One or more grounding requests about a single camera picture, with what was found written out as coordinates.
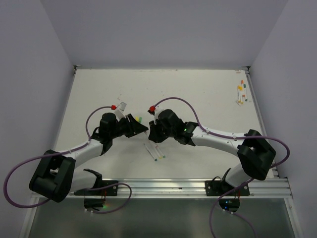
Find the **dark green cap marker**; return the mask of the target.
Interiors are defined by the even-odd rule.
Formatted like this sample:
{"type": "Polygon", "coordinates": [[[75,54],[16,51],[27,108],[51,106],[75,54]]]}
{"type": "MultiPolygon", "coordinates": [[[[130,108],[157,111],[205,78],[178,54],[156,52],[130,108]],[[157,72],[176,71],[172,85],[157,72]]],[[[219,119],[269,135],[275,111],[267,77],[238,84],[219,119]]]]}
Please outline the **dark green cap marker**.
{"type": "Polygon", "coordinates": [[[243,84],[243,98],[245,102],[248,101],[246,84],[243,84]]]}

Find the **orange cap marker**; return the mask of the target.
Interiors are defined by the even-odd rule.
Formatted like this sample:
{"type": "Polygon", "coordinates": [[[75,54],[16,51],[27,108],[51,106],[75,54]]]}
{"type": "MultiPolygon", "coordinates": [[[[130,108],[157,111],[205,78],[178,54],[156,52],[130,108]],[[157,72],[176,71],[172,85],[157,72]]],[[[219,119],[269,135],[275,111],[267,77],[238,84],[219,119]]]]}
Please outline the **orange cap marker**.
{"type": "Polygon", "coordinates": [[[243,84],[244,84],[244,81],[241,80],[240,91],[241,91],[241,96],[242,97],[243,97],[243,84]]]}

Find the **aluminium rail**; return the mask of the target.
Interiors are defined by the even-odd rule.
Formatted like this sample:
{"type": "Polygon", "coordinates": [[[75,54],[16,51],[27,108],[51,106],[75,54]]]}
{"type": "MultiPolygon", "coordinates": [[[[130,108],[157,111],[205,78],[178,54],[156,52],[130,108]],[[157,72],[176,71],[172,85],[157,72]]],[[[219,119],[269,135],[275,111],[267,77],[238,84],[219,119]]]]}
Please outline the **aluminium rail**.
{"type": "MultiPolygon", "coordinates": [[[[75,180],[69,192],[63,192],[61,196],[53,198],[55,202],[61,202],[64,199],[75,196],[74,192],[86,189],[87,186],[93,185],[94,175],[89,178],[78,178],[75,180]]],[[[110,178],[103,178],[101,180],[114,180],[110,178]]],[[[132,198],[218,198],[219,196],[206,196],[205,181],[206,180],[220,180],[214,179],[146,179],[146,178],[131,178],[117,180],[118,198],[131,196],[132,198]]],[[[249,187],[249,196],[228,196],[234,189],[223,194],[224,197],[236,198],[291,198],[292,192],[287,179],[268,178],[264,181],[254,180],[247,184],[249,187]]],[[[101,196],[79,196],[79,197],[93,197],[101,196]]]]}

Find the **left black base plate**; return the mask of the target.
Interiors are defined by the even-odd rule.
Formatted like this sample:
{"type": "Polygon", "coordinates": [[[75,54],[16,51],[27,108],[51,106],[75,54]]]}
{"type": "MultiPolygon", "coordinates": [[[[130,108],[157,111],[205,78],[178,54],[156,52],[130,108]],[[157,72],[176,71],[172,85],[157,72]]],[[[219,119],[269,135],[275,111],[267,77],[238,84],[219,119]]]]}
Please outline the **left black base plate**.
{"type": "Polygon", "coordinates": [[[74,192],[77,196],[117,196],[118,190],[117,180],[100,180],[95,182],[93,188],[101,188],[108,186],[108,188],[103,190],[86,190],[81,189],[74,192]]]}

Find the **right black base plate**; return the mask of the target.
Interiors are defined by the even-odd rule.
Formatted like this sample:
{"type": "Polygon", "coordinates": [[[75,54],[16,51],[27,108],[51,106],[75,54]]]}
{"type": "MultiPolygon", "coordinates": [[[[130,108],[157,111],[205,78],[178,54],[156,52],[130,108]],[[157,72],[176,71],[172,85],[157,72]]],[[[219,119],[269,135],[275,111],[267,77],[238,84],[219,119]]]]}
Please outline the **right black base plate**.
{"type": "Polygon", "coordinates": [[[224,193],[234,189],[233,192],[228,194],[228,196],[249,196],[250,191],[249,187],[246,185],[240,189],[236,189],[235,187],[229,185],[226,182],[222,182],[220,180],[206,180],[205,181],[205,191],[206,196],[221,196],[224,193]]]}

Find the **teal green marker pen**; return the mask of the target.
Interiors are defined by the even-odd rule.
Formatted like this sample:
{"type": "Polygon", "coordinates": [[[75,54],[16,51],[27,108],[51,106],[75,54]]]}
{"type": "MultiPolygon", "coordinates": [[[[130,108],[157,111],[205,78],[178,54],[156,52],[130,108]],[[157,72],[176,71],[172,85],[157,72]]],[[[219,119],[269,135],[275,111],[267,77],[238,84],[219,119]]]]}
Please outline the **teal green marker pen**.
{"type": "Polygon", "coordinates": [[[149,147],[144,143],[144,147],[146,149],[146,151],[150,154],[150,156],[152,157],[152,159],[154,161],[157,161],[157,158],[155,157],[154,153],[149,149],[149,147]]]}

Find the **light green cap marker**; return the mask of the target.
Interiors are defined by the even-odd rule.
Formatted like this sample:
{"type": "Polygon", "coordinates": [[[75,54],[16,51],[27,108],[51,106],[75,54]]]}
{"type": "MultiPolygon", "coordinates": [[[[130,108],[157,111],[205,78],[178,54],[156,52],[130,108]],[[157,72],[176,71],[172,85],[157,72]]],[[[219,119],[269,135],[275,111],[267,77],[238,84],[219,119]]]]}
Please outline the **light green cap marker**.
{"type": "Polygon", "coordinates": [[[162,158],[165,158],[165,154],[163,153],[163,151],[160,149],[160,147],[158,146],[158,149],[159,149],[159,151],[161,152],[161,154],[162,154],[162,158]]]}

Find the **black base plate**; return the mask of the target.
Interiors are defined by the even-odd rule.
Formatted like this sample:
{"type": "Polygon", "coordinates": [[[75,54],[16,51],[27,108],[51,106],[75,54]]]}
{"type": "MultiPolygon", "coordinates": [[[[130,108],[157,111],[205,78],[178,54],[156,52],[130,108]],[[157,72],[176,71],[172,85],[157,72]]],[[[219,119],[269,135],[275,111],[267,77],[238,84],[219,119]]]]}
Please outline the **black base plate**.
{"type": "Polygon", "coordinates": [[[234,189],[233,192],[228,194],[228,196],[249,196],[250,191],[249,187],[246,185],[240,189],[236,189],[235,187],[229,185],[226,182],[222,182],[220,180],[206,180],[205,181],[205,191],[206,196],[221,196],[224,193],[234,189]]]}
{"type": "Polygon", "coordinates": [[[103,190],[86,190],[81,189],[74,192],[77,196],[117,196],[118,190],[117,180],[100,180],[95,182],[93,188],[101,188],[108,186],[108,188],[103,190]]]}

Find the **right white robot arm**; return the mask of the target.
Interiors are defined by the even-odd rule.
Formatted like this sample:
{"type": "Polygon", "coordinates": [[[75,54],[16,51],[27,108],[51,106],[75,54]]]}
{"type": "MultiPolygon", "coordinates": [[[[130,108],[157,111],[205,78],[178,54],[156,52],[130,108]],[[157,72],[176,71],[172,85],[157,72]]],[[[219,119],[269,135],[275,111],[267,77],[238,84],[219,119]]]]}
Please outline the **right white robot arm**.
{"type": "Polygon", "coordinates": [[[151,107],[154,116],[150,121],[148,139],[162,143],[173,138],[182,145],[203,146],[221,150],[236,156],[240,163],[226,171],[220,183],[225,194],[233,194],[242,183],[250,180],[265,180],[276,151],[256,130],[246,134],[210,131],[197,122],[184,122],[171,109],[151,107]]]}

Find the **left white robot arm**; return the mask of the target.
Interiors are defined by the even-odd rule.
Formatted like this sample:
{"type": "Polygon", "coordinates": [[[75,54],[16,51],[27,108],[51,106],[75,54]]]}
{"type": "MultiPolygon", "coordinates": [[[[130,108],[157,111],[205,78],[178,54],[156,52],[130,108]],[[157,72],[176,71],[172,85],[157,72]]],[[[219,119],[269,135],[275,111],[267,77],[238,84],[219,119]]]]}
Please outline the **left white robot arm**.
{"type": "Polygon", "coordinates": [[[105,154],[114,139],[121,136],[130,138],[147,130],[148,127],[131,114],[121,119],[113,113],[103,114],[86,144],[70,151],[48,150],[44,153],[30,180],[30,190],[55,202],[61,202],[70,192],[83,189],[93,195],[99,194],[103,188],[102,175],[91,169],[78,173],[76,168],[105,154]]]}

